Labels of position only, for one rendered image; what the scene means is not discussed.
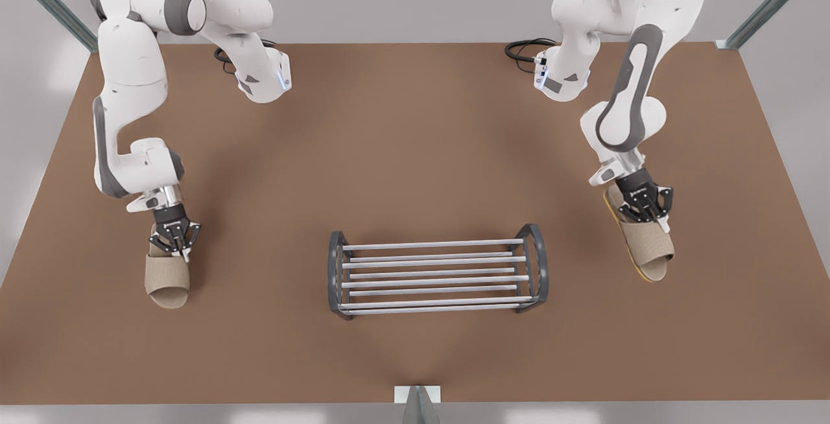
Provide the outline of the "silver frame post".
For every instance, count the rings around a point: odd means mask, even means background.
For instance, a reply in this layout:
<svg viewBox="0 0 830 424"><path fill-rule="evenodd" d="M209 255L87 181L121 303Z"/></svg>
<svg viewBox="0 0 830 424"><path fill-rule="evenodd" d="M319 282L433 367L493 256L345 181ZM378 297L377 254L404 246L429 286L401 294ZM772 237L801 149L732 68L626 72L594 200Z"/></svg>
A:
<svg viewBox="0 0 830 424"><path fill-rule="evenodd" d="M394 402L404 404L402 424L441 424L434 406L442 402L440 386L395 386Z"/></svg>
<svg viewBox="0 0 830 424"><path fill-rule="evenodd" d="M790 0L765 0L725 40L715 40L718 50L739 50Z"/></svg>
<svg viewBox="0 0 830 424"><path fill-rule="evenodd" d="M92 54L98 52L97 37L62 0L36 1L89 52Z"/></svg>

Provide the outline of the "grey metal shoe rack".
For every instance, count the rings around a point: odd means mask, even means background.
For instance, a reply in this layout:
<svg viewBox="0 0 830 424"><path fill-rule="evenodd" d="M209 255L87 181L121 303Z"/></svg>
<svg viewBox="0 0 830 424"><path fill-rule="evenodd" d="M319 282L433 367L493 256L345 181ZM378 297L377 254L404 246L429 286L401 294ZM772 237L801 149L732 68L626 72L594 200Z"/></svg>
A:
<svg viewBox="0 0 830 424"><path fill-rule="evenodd" d="M344 320L372 314L469 310L524 312L548 300L541 231L527 224L496 240L328 246L328 305Z"/></svg>

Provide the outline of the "beige slipper with yellow sole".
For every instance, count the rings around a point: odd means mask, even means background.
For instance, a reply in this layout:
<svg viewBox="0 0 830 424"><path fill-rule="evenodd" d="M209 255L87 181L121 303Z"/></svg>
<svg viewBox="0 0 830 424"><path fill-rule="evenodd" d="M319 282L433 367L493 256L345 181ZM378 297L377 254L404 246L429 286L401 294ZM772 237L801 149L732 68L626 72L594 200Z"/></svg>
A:
<svg viewBox="0 0 830 424"><path fill-rule="evenodd" d="M658 282L666 276L668 262L675 256L672 237L656 221L637 222L623 215L623 195L616 185L604 193L604 200L617 225L622 230L626 249L638 273L649 282Z"/></svg>

